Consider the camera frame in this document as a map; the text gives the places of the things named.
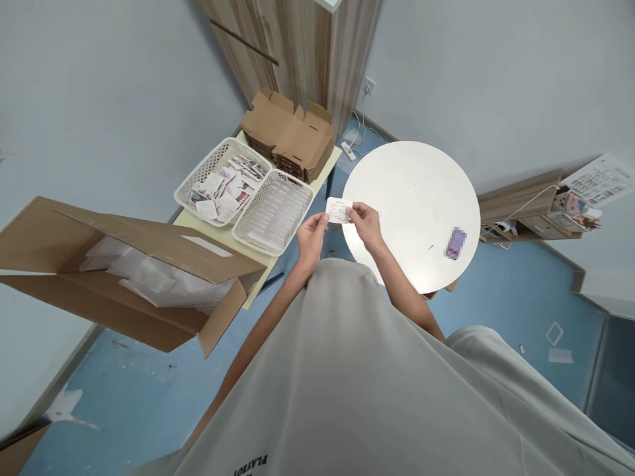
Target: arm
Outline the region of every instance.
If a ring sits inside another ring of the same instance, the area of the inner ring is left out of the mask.
[[[300,247],[298,262],[245,339],[227,371],[216,397],[185,442],[184,449],[192,446],[198,439],[260,347],[263,346],[267,337],[273,332],[286,310],[313,274],[313,270],[319,262],[319,254],[322,250],[322,241],[324,232],[328,228],[328,222],[328,214],[316,214],[298,228],[298,246]]]
[[[353,208],[347,208],[347,213],[382,275],[392,305],[432,337],[445,342],[432,311],[405,277],[399,263],[386,246],[377,211],[366,204],[355,202]]]

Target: purple phone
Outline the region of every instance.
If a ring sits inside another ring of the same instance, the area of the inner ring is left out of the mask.
[[[448,247],[445,250],[445,255],[453,260],[458,259],[463,243],[465,243],[465,238],[467,238],[465,231],[461,230],[461,228],[454,228]]]

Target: stack of small boxes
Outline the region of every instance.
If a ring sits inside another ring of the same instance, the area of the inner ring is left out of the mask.
[[[240,123],[248,144],[289,175],[315,180],[335,146],[331,114],[312,102],[306,115],[301,106],[294,112],[291,100],[267,88],[252,105]]]

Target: white plastic basket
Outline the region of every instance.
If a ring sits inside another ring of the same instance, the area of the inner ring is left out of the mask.
[[[260,164],[264,168],[265,172],[269,172],[271,170],[271,164],[262,155],[257,153],[248,145],[239,142],[234,138],[227,138],[218,144],[214,150],[212,150],[207,157],[205,157],[200,164],[196,166],[192,173],[187,176],[180,187],[177,188],[177,191],[174,192],[174,199],[179,205],[187,208],[201,220],[207,221],[210,225],[221,227],[227,225],[228,223],[235,222],[238,213],[241,210],[244,210],[249,201],[257,194],[258,189],[265,182],[264,179],[258,184],[258,188],[254,190],[254,193],[251,197],[249,197],[249,200],[245,201],[245,203],[238,207],[236,212],[228,221],[207,219],[201,216],[197,212],[196,206],[190,202],[190,193],[192,192],[192,187],[196,182],[204,182],[210,173],[220,170],[222,167],[226,167],[229,164],[229,160],[239,154]]]
[[[554,223],[557,223],[568,231],[590,231],[584,228],[584,226],[580,225],[565,212],[565,204],[567,202],[567,199],[569,198],[569,193],[561,194],[556,197],[554,203],[551,205],[551,211],[547,215],[547,218],[551,219]]]
[[[238,217],[232,235],[247,246],[278,257],[286,250],[315,192],[288,173],[273,169]]]

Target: white t-shirt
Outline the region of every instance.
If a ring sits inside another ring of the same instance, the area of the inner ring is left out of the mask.
[[[470,327],[442,344],[369,268],[328,259],[191,450],[142,469],[578,476],[633,475],[635,462],[496,332]]]

